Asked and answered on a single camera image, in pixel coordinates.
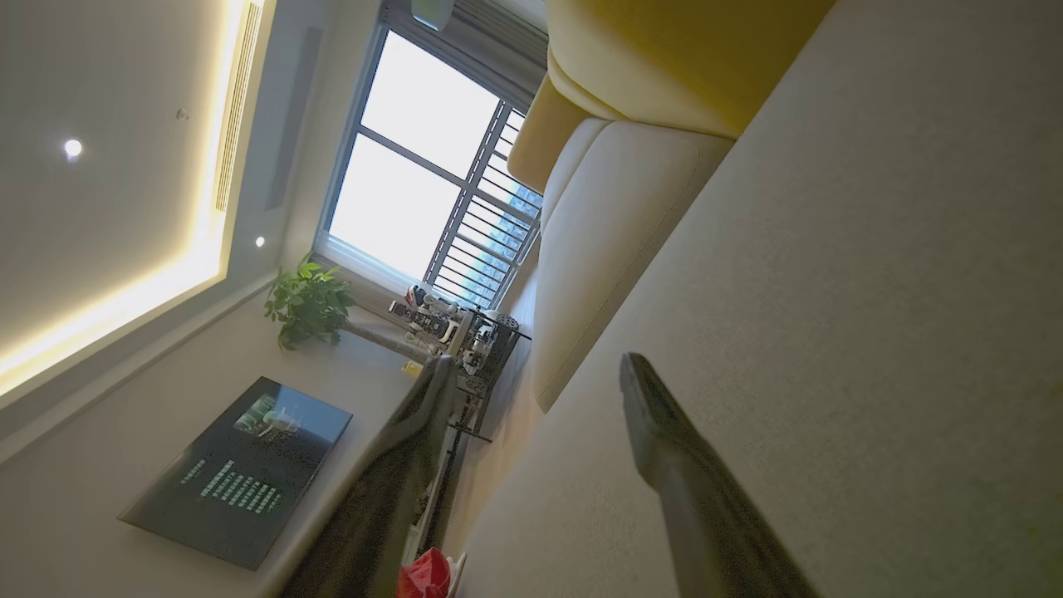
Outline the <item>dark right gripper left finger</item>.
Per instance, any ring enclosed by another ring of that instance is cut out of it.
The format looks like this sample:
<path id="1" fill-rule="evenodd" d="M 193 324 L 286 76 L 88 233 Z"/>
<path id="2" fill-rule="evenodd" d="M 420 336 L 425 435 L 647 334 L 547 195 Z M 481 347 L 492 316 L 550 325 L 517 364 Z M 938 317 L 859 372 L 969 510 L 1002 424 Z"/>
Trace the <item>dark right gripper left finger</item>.
<path id="1" fill-rule="evenodd" d="M 454 411 L 451 356 L 433 357 L 281 597 L 394 597 L 414 510 L 439 467 Z"/>

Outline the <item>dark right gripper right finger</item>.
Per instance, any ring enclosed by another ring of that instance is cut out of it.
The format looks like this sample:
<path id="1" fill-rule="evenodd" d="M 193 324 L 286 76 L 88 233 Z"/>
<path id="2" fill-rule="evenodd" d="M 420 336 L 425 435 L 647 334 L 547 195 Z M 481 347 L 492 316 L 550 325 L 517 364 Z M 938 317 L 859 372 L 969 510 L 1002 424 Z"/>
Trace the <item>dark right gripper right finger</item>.
<path id="1" fill-rule="evenodd" d="M 659 496 L 684 597 L 816 597 L 720 454 L 644 355 L 620 365 L 635 469 Z"/>

